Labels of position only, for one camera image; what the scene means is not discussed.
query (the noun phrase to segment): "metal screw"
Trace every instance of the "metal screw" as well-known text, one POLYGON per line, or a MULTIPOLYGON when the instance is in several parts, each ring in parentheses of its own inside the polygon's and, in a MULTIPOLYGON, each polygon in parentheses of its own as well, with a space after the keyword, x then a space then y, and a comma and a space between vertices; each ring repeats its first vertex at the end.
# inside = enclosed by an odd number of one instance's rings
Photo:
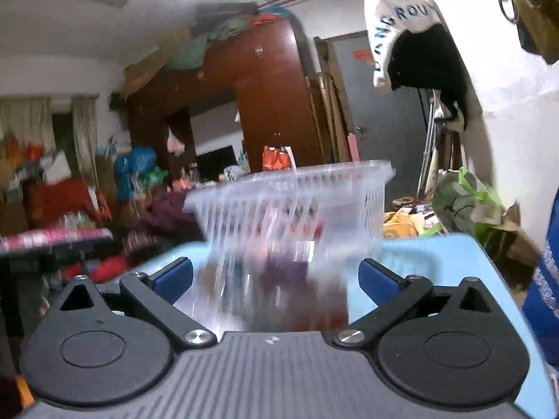
POLYGON ((337 335, 337 338, 345 344, 358 344, 365 340, 365 334, 356 329, 345 329, 337 335))
POLYGON ((212 338, 212 335, 203 329, 195 329, 194 331, 189 331, 184 335, 184 339, 192 345, 203 345, 208 343, 212 338))

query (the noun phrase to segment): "door frame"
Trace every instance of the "door frame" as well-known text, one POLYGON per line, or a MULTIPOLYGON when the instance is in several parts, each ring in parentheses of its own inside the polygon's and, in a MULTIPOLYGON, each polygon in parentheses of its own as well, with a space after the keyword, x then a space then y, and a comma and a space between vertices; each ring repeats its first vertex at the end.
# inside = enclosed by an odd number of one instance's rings
POLYGON ((367 30, 348 33, 347 35, 334 36, 332 38, 314 38, 315 46, 318 52, 320 68, 322 69, 322 72, 331 75, 332 79, 334 80, 334 84, 337 88, 337 94, 340 99, 340 104, 342 105, 344 120, 346 121, 346 127, 349 133, 355 133, 355 126, 353 124, 353 116, 351 115, 351 109, 349 107, 346 85, 344 84, 342 72, 340 71, 340 64, 337 60, 333 43, 336 41, 342 41, 344 39, 361 38, 363 36, 368 36, 367 30))

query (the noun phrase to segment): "blue gripper pad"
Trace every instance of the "blue gripper pad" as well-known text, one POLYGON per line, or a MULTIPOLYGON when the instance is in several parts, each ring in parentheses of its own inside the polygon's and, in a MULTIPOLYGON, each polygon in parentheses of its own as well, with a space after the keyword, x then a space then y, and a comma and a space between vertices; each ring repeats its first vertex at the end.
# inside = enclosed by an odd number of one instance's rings
POLYGON ((372 259, 359 264, 359 286, 377 306, 398 294, 406 280, 372 259))
POLYGON ((169 304, 175 304, 192 287, 193 278, 192 262, 181 257, 151 276, 153 291, 169 304))

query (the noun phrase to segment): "wooden wardrobe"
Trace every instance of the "wooden wardrobe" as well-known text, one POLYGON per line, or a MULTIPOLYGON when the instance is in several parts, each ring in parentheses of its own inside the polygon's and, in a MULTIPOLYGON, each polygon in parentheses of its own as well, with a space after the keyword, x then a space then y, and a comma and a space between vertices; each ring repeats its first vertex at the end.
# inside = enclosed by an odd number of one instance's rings
POLYGON ((213 44, 201 68, 162 70, 131 96, 132 144, 152 146, 159 166, 176 176, 178 167, 170 163, 177 161, 167 155, 169 124, 187 146, 181 162, 194 162, 190 107, 233 90, 253 172, 262 170, 264 145, 291 146, 298 166, 328 162, 323 104, 309 87, 314 75, 307 39, 297 23, 284 18, 258 25, 213 44))

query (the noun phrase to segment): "ceiling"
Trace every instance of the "ceiling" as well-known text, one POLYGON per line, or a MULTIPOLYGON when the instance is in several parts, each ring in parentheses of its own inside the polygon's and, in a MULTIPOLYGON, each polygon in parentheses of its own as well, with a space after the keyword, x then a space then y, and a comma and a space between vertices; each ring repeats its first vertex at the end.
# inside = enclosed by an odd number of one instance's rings
POLYGON ((124 9, 82 0, 0 0, 0 56, 66 54, 126 65, 191 22, 195 4, 237 1, 264 0, 130 0, 124 9))

